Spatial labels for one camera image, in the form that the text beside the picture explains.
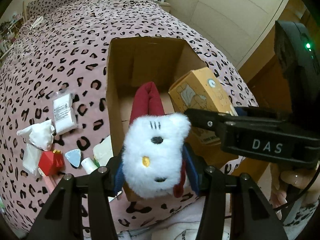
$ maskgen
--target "cable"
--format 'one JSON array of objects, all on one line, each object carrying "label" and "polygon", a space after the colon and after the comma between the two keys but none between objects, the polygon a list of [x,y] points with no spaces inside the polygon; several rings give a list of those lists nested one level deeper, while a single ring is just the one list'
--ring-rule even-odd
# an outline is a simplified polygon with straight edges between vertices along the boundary
[{"label": "cable", "polygon": [[290,206],[292,203],[296,202],[299,198],[301,198],[312,186],[312,184],[316,181],[318,175],[320,173],[320,165],[318,167],[318,169],[316,170],[316,173],[314,174],[313,178],[311,179],[311,181],[309,182],[309,184],[290,202],[281,205],[280,207],[274,208],[274,211],[279,211],[281,209],[284,209],[288,206]]}]

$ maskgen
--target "yellow embroidered nose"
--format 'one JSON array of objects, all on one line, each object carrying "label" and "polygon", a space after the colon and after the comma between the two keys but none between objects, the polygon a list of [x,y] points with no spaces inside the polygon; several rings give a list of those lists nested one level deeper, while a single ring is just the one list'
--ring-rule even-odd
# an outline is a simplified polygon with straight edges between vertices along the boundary
[{"label": "yellow embroidered nose", "polygon": [[142,165],[145,166],[145,167],[149,167],[149,165],[150,165],[150,159],[149,159],[149,157],[144,156],[144,157],[142,158]]}]

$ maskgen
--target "white plush toy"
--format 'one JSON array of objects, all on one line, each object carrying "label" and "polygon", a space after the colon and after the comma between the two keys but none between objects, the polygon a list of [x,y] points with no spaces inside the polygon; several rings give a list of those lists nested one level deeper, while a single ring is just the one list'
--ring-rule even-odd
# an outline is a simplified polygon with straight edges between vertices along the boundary
[{"label": "white plush toy", "polygon": [[181,197],[188,183],[182,146],[190,121],[180,113],[162,114],[154,83],[141,86],[133,102],[122,162],[128,186],[142,198],[167,194]]}]

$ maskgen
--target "embroidered eye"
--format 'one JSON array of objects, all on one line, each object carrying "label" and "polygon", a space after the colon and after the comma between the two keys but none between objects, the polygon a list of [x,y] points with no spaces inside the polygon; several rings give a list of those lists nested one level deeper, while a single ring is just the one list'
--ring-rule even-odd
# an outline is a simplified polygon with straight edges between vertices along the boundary
[{"label": "embroidered eye", "polygon": [[155,182],[165,182],[167,178],[155,178]]},{"label": "embroidered eye", "polygon": [[152,137],[151,138],[151,141],[154,143],[154,144],[160,144],[163,142],[163,138],[158,136],[158,137]]}]

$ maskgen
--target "pillow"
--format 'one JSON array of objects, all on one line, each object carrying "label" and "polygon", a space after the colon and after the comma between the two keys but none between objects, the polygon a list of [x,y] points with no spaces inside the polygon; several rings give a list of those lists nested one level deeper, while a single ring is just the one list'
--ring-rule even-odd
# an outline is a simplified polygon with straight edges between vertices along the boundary
[{"label": "pillow", "polygon": [[56,8],[75,1],[78,0],[33,0],[27,5],[28,19],[49,14]]}]

